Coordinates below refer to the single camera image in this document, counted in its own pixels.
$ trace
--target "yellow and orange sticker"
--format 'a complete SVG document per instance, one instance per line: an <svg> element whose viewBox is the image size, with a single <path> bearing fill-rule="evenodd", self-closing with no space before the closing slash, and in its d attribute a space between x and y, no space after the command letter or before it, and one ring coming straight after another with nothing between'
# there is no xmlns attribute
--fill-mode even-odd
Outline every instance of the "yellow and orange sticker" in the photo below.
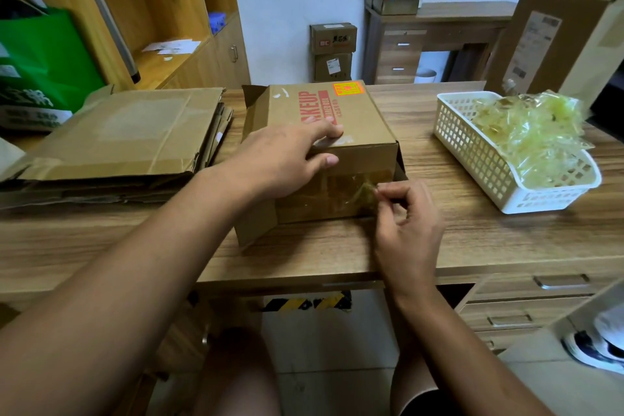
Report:
<svg viewBox="0 0 624 416"><path fill-rule="evenodd" d="M334 83L336 96L351 96L354 94L364 94L364 88L358 81L350 83Z"/></svg>

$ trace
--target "person's left hand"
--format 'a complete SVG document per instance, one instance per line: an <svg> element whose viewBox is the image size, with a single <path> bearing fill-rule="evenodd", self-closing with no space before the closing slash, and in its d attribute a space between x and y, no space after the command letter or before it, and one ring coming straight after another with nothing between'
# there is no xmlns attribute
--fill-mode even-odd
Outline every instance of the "person's left hand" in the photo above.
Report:
<svg viewBox="0 0 624 416"><path fill-rule="evenodd" d="M333 125L332 120L310 117L301 124L256 130L226 163L258 188L261 199L283 198L308 183L318 171L338 163L338 157L331 153L306 160L314 142L343 134L343 126Z"/></svg>

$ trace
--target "shoe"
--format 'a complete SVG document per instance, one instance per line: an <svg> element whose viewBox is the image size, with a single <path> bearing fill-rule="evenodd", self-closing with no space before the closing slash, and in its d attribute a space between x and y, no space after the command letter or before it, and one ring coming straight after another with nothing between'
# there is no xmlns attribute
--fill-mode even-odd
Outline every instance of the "shoe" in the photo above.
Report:
<svg viewBox="0 0 624 416"><path fill-rule="evenodd" d="M622 355L622 351L602 339L599 335L593 336L592 339L585 331L570 333L561 339L561 343L575 360L597 369L624 375L624 359L617 357L618 354ZM598 351L597 347L603 352L613 355L613 357L603 355L603 353Z"/></svg>

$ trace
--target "wooden tabletop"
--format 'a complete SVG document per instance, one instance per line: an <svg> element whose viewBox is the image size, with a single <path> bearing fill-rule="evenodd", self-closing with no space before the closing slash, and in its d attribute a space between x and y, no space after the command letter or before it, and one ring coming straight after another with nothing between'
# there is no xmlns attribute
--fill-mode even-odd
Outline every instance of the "wooden tabletop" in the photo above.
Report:
<svg viewBox="0 0 624 416"><path fill-rule="evenodd" d="M588 126L602 185L565 211L504 215L432 136L436 95L481 90L482 85L369 86L401 143L408 176L426 180L448 224L439 276L543 272L562 266L569 273L583 271L590 262L621 261L624 144ZM240 142L245 115L241 91L226 92L224 100L235 117L219 161ZM65 204L0 212L0 301L53 289L156 207ZM373 228L371 218L287 224L244 251L232 231L200 281L224 293L379 279L370 252Z"/></svg>
<svg viewBox="0 0 624 416"><path fill-rule="evenodd" d="M385 23L404 23L409 21L509 21L516 3L508 1L493 2L432 2L423 3L416 15L380 15L375 10L367 10Z"/></svg>

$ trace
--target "warning stripe tape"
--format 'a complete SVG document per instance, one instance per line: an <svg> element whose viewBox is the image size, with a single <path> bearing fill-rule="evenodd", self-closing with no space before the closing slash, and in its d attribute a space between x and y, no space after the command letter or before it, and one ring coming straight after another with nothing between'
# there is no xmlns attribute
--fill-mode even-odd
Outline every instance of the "warning stripe tape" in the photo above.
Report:
<svg viewBox="0 0 624 416"><path fill-rule="evenodd" d="M312 299L307 298L274 298L270 300L262 312L275 312L275 311L291 311L295 309L308 310L308 309L351 309L351 291L341 291L324 298Z"/></svg>

